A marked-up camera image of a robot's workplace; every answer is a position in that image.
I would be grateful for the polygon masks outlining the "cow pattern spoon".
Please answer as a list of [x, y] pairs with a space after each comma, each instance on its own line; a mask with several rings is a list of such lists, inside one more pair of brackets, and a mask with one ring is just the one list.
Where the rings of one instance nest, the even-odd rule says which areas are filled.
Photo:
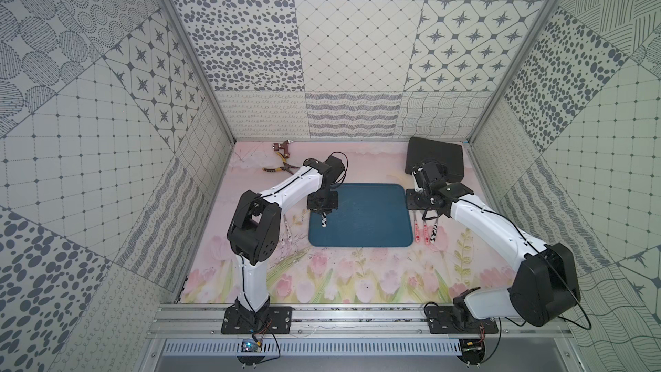
[[430, 234], [430, 243], [434, 244], [437, 240], [437, 233], [438, 233], [438, 220], [439, 218], [435, 218], [434, 225], [432, 227], [432, 232]]

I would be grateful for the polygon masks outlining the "pink strawberry spoon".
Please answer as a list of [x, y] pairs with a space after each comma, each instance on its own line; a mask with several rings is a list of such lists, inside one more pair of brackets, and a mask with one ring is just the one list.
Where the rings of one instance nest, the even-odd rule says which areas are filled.
[[423, 221], [423, 242], [428, 246], [430, 244], [429, 227], [427, 224], [427, 212], [425, 211], [422, 216]]

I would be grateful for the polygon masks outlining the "pink strawberry fork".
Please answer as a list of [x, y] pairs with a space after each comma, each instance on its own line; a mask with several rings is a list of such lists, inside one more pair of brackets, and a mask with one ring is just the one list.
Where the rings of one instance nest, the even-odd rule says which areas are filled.
[[420, 243], [421, 237], [420, 237], [420, 232], [419, 232], [417, 212], [413, 211], [412, 215], [413, 215], [413, 221], [414, 221], [414, 241], [415, 241], [415, 243]]

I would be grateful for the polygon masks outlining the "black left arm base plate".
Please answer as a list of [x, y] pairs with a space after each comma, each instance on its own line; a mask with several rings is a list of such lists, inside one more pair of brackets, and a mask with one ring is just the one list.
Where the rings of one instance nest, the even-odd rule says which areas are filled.
[[221, 333], [258, 334], [265, 331], [275, 335], [289, 334], [293, 311], [292, 307], [267, 304], [255, 313], [236, 302], [225, 310]]

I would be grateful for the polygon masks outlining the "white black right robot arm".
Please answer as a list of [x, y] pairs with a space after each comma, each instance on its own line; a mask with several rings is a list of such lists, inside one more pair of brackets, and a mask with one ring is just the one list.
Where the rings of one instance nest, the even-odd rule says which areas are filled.
[[459, 328], [504, 317], [543, 327], [579, 305], [575, 259], [567, 246], [527, 234], [465, 184], [448, 182], [442, 165], [434, 160], [414, 165], [411, 175], [414, 187], [406, 192], [409, 209], [421, 211], [424, 220], [445, 216], [461, 223], [515, 273], [510, 286], [473, 288], [456, 296], [453, 318]]

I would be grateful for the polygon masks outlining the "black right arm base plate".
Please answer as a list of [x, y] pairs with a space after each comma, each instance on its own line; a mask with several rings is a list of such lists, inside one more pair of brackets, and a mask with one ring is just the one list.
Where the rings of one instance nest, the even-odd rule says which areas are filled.
[[476, 320], [465, 309], [428, 302], [423, 307], [431, 334], [498, 334], [494, 320]]

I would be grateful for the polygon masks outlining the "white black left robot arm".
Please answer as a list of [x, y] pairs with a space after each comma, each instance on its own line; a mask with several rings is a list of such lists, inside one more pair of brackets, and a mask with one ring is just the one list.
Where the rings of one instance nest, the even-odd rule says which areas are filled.
[[299, 170], [280, 184], [262, 192], [248, 190], [239, 203], [227, 231], [227, 240], [240, 270], [240, 292], [236, 305], [253, 318], [270, 306], [267, 288], [267, 261], [279, 241], [285, 213], [305, 200], [306, 209], [327, 217], [338, 209], [337, 189], [344, 183], [348, 157], [334, 152], [324, 161], [308, 158]]

